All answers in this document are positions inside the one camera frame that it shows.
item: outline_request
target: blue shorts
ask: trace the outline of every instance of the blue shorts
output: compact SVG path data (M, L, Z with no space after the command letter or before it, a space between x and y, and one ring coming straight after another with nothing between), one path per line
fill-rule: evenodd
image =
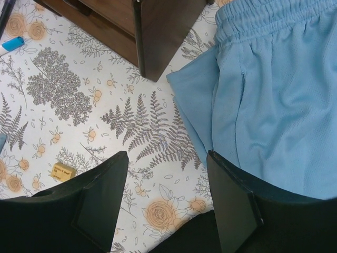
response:
M337 0L234 0L216 45L169 74L202 162L215 150L288 191L337 196Z

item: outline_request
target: tablecloth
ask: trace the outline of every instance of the tablecloth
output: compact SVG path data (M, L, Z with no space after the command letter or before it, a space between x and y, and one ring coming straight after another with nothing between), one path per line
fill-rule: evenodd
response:
M57 162L81 174L126 150L130 164L111 252L148 252L212 209L206 169L165 76L213 45L214 16L226 2L204 9L153 83L65 18L18 0L1 39L23 36L26 44L0 58L0 133L8 136L0 198L59 184L50 176Z

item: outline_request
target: yellow block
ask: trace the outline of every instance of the yellow block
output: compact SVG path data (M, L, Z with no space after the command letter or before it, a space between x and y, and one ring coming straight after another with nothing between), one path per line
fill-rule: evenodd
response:
M76 170L74 168L58 162L54 164L51 176L58 181L65 182L72 179L75 174Z

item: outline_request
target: wooden box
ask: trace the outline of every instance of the wooden box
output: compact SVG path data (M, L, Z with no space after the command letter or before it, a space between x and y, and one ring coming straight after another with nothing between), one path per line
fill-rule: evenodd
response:
M35 0L157 81L207 3L214 0Z

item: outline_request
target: table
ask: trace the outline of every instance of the table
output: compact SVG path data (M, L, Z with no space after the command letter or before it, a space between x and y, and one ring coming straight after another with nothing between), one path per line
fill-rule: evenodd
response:
M56 162L80 174L126 150L130 164L112 252L148 252L212 209L206 169L165 76L213 45L218 8L205 8L153 83L68 20L18 0L1 41L23 36L26 44L0 58L0 133L8 135L0 198L59 184L50 177Z

